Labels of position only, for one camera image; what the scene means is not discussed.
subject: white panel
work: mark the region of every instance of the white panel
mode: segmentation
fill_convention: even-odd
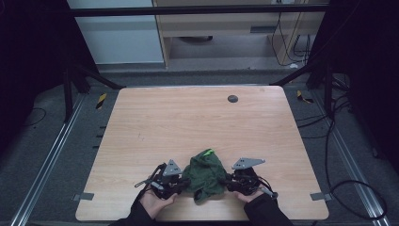
[[[68,0],[71,8],[151,7],[151,0]],[[76,18],[96,64],[164,62],[154,16]]]

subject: black horizontal bar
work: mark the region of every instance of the black horizontal bar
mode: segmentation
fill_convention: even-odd
[[[316,12],[330,10],[329,4],[290,5],[231,5],[194,7],[151,7],[151,8],[76,8],[55,10],[48,13],[72,17],[98,16],[143,16],[176,14],[256,13],[256,12]]]

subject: dark green fabric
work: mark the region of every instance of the dark green fabric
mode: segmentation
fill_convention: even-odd
[[[221,194],[225,190],[219,181],[226,179],[226,171],[212,149],[207,149],[192,157],[190,165],[185,167],[182,177],[190,178],[191,184],[185,191],[194,192],[195,203]]]

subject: hand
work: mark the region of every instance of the hand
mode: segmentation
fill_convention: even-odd
[[[261,196],[263,194],[261,190],[257,190],[255,193],[249,196],[245,196],[238,191],[233,191],[232,193],[234,194],[235,198],[239,199],[242,202],[251,202],[255,200],[255,198],[257,198],[258,196]]]
[[[148,190],[144,193],[143,197],[141,197],[140,203],[150,215],[150,218],[155,219],[161,210],[174,203],[176,197],[177,194],[174,193],[169,199],[161,200],[153,193],[152,190]]]

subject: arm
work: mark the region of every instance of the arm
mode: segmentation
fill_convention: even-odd
[[[177,194],[167,200],[161,200],[152,190],[146,191],[139,202],[134,202],[127,218],[121,218],[110,226],[152,226],[155,218],[168,205],[174,203]]]
[[[246,202],[244,210],[254,226],[279,225],[292,226],[293,223],[279,210],[277,204],[262,191],[251,196],[234,191],[235,196]]]

